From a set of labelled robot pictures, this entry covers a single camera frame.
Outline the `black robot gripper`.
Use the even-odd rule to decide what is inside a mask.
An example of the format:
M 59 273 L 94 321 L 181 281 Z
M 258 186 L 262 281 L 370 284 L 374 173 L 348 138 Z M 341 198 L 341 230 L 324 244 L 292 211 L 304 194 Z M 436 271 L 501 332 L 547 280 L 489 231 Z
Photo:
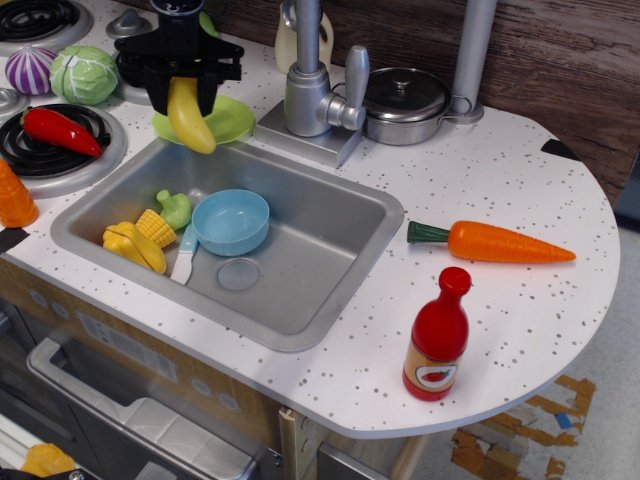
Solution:
M 244 49 L 210 35 L 195 15 L 187 20 L 161 16 L 155 30 L 118 39 L 118 69 L 128 83 L 144 85 L 153 109 L 168 112 L 171 78 L 197 78 L 202 116 L 212 113 L 219 82 L 240 80 Z

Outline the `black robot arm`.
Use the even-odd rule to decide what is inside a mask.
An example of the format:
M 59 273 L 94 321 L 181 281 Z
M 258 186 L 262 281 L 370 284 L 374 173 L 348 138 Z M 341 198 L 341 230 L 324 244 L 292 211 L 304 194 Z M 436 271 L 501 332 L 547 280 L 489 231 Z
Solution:
M 115 41 L 116 64 L 121 77 L 146 90 L 154 110 L 168 113 L 171 80 L 196 81 L 202 115 L 212 113 L 218 86 L 239 81 L 244 49 L 216 38 L 200 24 L 202 1 L 153 1 L 158 28 Z

